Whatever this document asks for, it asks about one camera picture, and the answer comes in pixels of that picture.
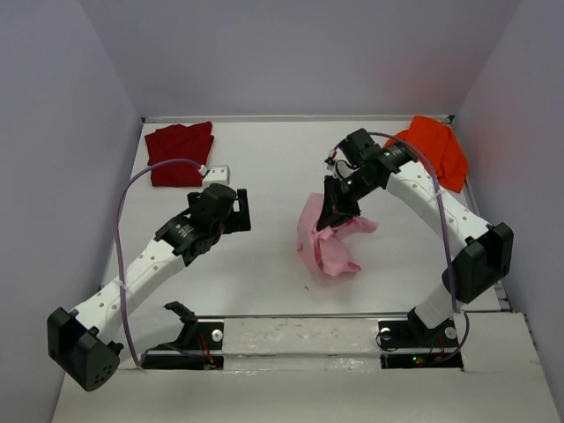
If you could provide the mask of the pink t shirt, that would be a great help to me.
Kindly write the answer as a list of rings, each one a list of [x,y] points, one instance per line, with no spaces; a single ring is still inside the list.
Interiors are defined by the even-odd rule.
[[[379,224],[363,217],[332,228],[316,229],[323,206],[323,195],[311,193],[305,203],[296,229],[296,251],[302,262],[313,274],[337,277],[346,273],[358,273],[361,268],[353,261],[345,238],[352,234],[371,234]]]

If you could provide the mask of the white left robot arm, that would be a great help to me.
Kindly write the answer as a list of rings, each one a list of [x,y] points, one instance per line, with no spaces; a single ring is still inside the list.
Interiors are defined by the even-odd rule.
[[[111,283],[71,311],[57,308],[47,320],[48,355],[84,391],[100,388],[115,373],[117,340],[127,318],[152,293],[207,253],[226,234],[251,228],[248,193],[213,183],[188,196],[189,207],[172,217]]]

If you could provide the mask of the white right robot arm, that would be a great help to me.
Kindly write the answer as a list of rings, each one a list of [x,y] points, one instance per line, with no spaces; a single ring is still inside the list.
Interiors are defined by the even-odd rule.
[[[440,284],[407,317],[415,338],[431,333],[471,304],[510,270],[513,230],[492,225],[442,189],[430,161],[414,146],[393,137],[379,146],[364,129],[346,136],[328,153],[323,207],[317,230],[337,228],[360,216],[359,202],[383,189],[415,212],[442,240],[446,270]]]

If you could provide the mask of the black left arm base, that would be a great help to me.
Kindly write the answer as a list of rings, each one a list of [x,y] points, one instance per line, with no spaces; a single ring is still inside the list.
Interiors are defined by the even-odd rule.
[[[200,318],[178,301],[166,304],[141,339],[145,370],[221,370],[225,322]]]

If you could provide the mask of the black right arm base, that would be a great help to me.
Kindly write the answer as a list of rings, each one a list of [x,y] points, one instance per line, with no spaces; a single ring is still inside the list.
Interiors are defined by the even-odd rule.
[[[379,321],[375,342],[382,369],[464,368],[452,317],[429,329],[412,310],[405,319]]]

